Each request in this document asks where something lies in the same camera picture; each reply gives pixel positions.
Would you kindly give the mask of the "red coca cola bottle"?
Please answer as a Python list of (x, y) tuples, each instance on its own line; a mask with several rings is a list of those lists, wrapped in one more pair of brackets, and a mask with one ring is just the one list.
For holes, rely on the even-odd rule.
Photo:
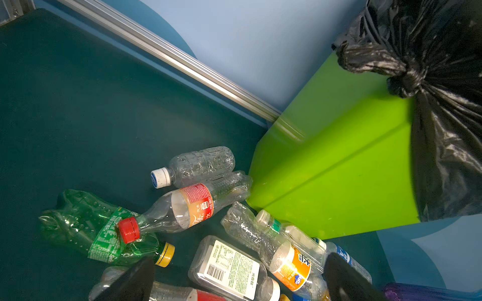
[[(104, 270), (100, 282), (89, 293), (89, 300), (95, 300), (105, 289), (109, 288), (115, 280), (128, 271), (127, 267), (111, 266)], [(160, 282), (153, 282), (149, 300), (155, 301), (208, 301), (222, 300), (225, 298), (213, 293), (205, 292), (191, 287), (175, 287)]]

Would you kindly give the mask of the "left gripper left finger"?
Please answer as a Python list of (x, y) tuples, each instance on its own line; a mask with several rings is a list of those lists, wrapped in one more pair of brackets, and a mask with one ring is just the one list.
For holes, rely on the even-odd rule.
[(93, 287), (93, 300), (149, 300), (154, 282), (154, 263), (145, 258), (132, 267), (111, 266)]

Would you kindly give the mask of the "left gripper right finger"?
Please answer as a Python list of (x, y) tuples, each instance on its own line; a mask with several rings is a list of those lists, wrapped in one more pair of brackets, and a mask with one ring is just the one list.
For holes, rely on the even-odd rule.
[(381, 292), (336, 253), (327, 256), (323, 275), (331, 300), (386, 300)]

